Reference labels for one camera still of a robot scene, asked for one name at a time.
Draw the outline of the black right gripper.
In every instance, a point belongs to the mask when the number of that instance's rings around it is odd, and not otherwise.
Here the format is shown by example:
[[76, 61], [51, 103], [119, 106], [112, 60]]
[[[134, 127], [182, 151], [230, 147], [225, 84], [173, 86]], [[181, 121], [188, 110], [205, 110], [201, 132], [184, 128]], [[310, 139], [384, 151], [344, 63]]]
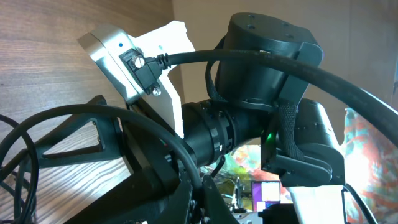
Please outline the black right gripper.
[[[183, 106], [187, 137], [181, 139], [152, 109], [145, 115], [106, 106], [98, 95], [68, 112], [54, 108], [18, 124], [1, 143], [7, 151], [22, 138], [26, 148], [1, 169], [1, 180], [31, 154], [28, 172], [111, 161], [123, 149], [132, 176], [70, 219], [70, 223], [234, 223], [210, 175], [198, 168], [230, 152], [239, 141], [239, 110], [212, 102]], [[40, 139], [28, 130], [52, 118], [66, 119]]]

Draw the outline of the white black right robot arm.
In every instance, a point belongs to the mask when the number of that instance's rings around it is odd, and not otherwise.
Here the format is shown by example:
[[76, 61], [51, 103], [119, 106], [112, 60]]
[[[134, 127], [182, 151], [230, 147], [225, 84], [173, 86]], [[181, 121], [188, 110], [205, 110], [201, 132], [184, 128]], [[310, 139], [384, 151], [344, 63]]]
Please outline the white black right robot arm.
[[33, 223], [41, 168], [122, 157], [131, 175], [69, 219], [70, 223], [238, 223], [215, 174], [232, 150], [261, 139], [260, 167], [279, 177], [292, 203], [266, 200], [253, 214], [261, 223], [345, 223], [345, 167], [324, 107], [304, 98], [308, 82], [255, 55], [283, 56], [314, 67], [323, 50], [311, 32], [275, 17], [237, 13], [214, 50], [180, 50], [162, 27], [144, 44], [103, 24], [79, 44], [124, 98], [126, 107], [96, 96], [22, 123], [2, 116], [12, 131], [1, 142], [26, 144], [1, 178], [15, 175], [14, 223]]

